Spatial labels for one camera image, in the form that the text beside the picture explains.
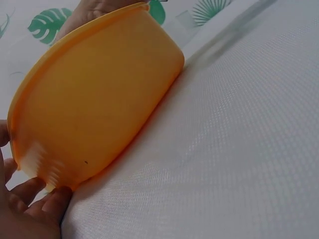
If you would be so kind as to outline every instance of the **finger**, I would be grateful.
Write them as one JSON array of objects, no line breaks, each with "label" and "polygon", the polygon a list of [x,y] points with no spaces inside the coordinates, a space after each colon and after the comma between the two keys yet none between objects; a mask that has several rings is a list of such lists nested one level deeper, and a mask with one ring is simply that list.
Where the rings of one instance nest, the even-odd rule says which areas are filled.
[{"label": "finger", "polygon": [[40,209],[42,210],[42,207],[44,206],[44,204],[49,200],[49,198],[54,194],[55,190],[53,190],[52,192],[48,193],[47,195],[45,195],[42,199],[32,203],[29,207],[29,209],[26,211],[26,213],[33,211],[33,210],[37,210]]},{"label": "finger", "polygon": [[45,182],[42,179],[32,178],[16,186],[11,192],[20,197],[20,199],[28,206],[45,186]]},{"label": "finger", "polygon": [[8,193],[8,205],[11,210],[17,213],[22,213],[25,210],[27,210],[28,206],[23,201],[21,201],[19,196],[11,192],[7,192],[7,193]]},{"label": "finger", "polygon": [[60,224],[72,197],[72,190],[67,187],[57,189],[42,210],[48,213],[56,224]]},{"label": "finger", "polygon": [[7,183],[11,179],[14,172],[16,171],[17,164],[15,160],[12,158],[8,158],[4,160],[3,164],[4,164],[4,181],[5,183]]},{"label": "finger", "polygon": [[0,147],[5,146],[9,142],[9,134],[6,126],[6,120],[0,120]]}]

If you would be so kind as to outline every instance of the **monstera leaf pattern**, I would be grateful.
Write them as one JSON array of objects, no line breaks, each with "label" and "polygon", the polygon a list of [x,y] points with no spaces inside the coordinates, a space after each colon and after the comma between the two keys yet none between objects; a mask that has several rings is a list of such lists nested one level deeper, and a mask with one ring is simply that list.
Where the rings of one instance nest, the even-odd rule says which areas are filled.
[{"label": "monstera leaf pattern", "polygon": [[151,16],[162,25],[165,21],[165,10],[159,0],[151,0],[150,1],[150,14]]},{"label": "monstera leaf pattern", "polygon": [[71,14],[72,11],[66,8],[42,11],[34,17],[28,30],[40,42],[51,45],[61,26]]},{"label": "monstera leaf pattern", "polygon": [[231,0],[200,0],[193,8],[193,19],[198,26],[203,26],[231,2]]}]

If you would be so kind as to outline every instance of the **white textured cloth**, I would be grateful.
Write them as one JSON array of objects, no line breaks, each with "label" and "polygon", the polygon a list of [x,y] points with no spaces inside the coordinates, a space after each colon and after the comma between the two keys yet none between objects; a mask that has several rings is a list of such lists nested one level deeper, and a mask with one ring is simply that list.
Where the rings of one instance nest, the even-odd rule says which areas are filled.
[{"label": "white textured cloth", "polygon": [[318,9],[279,0],[193,62],[64,238],[319,238]]}]

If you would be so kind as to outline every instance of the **patterned fabric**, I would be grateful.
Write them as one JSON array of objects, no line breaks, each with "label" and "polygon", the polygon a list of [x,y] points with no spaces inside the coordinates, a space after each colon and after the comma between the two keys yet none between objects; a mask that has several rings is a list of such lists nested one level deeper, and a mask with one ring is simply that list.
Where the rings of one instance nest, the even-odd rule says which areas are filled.
[{"label": "patterned fabric", "polygon": [[[161,3],[180,46],[212,12],[196,20],[196,3]],[[76,5],[0,2],[1,118]],[[278,0],[192,62],[126,153],[75,193],[63,237],[319,238],[318,9]]]}]

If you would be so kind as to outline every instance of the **plastic container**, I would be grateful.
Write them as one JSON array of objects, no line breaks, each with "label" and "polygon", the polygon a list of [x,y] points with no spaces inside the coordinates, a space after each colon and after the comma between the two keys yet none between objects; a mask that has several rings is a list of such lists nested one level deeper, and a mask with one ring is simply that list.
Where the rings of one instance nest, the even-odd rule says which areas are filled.
[{"label": "plastic container", "polygon": [[182,71],[181,50],[137,3],[68,34],[35,64],[9,109],[11,149],[49,189],[103,170]]}]

